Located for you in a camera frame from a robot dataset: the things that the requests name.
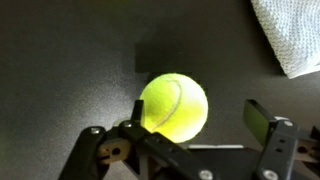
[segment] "yellow tennis ball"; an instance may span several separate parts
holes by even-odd
[[[208,116],[208,101],[200,85],[181,74],[165,74],[143,90],[141,125],[175,143],[192,139]]]

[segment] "gray table surface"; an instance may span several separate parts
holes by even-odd
[[[320,117],[320,73],[283,74],[249,0],[2,0],[0,24],[1,179],[57,179],[80,131],[129,117],[157,73],[207,91],[190,143],[261,148],[241,120],[249,98],[305,129]],[[134,179],[121,163],[107,177]]]

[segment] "bolt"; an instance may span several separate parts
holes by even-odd
[[[132,126],[131,122],[129,122],[129,121],[124,122],[123,125],[124,125],[124,127],[131,127]]]
[[[284,124],[287,125],[287,126],[293,126],[293,123],[290,122],[290,121],[284,121]]]
[[[100,129],[99,128],[91,128],[91,134],[99,134]]]
[[[279,176],[276,172],[266,169],[263,170],[263,176],[267,179],[267,180],[278,180]]]
[[[201,180],[212,180],[213,179],[212,172],[207,169],[201,170],[199,172],[199,177]]]

